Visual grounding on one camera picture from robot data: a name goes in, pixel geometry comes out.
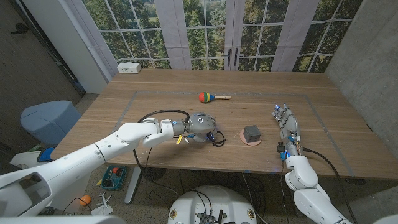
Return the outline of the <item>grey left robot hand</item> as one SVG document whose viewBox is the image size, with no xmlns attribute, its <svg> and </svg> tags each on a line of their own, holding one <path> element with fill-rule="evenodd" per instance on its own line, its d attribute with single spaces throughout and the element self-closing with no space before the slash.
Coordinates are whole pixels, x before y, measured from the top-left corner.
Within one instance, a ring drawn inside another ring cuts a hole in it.
<svg viewBox="0 0 398 224">
<path fill-rule="evenodd" d="M 196 142 L 215 141 L 216 121 L 209 114 L 195 113 L 188 120 L 188 133 Z"/>
</svg>

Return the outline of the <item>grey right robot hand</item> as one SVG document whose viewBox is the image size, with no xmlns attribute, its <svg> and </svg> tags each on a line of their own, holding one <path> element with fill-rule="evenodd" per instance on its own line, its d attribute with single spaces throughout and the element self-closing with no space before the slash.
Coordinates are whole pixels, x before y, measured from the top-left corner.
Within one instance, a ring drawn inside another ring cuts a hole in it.
<svg viewBox="0 0 398 224">
<path fill-rule="evenodd" d="M 301 156 L 300 126 L 292 110 L 286 104 L 283 107 L 275 105 L 272 115 L 280 128 L 281 142 L 278 142 L 277 152 L 284 154 L 283 159 L 289 156 Z"/>
</svg>

